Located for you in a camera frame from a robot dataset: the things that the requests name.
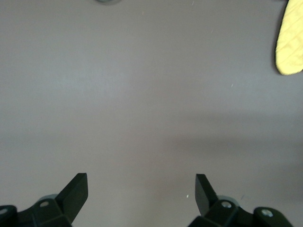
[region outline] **yellow pad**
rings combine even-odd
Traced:
[[[276,66],[281,74],[303,70],[303,0],[289,0],[276,45]]]

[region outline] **gray surface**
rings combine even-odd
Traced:
[[[285,1],[0,1],[0,204],[87,172],[75,227],[186,227],[196,173],[303,223],[303,75]]]

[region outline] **black mechanical part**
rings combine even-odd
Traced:
[[[258,207],[250,214],[229,200],[219,200],[207,177],[196,175],[196,203],[201,216],[189,227],[293,227],[273,208]]]
[[[55,199],[43,199],[19,213],[15,206],[0,206],[0,227],[72,227],[87,198],[87,174],[77,174]]]

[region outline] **yellow quilted object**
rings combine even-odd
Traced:
[[[303,70],[303,0],[289,0],[276,45],[276,66],[281,74]]]

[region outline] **screw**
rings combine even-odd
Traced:
[[[1,215],[1,214],[5,214],[6,212],[8,212],[8,209],[6,209],[6,208],[1,209],[1,210],[0,210],[0,215]]]
[[[232,205],[231,205],[228,201],[222,202],[221,205],[222,205],[224,208],[231,208],[231,207],[232,207]]]
[[[273,213],[268,209],[263,209],[263,210],[261,210],[261,212],[264,216],[267,216],[267,217],[270,217],[270,218],[273,216]]]

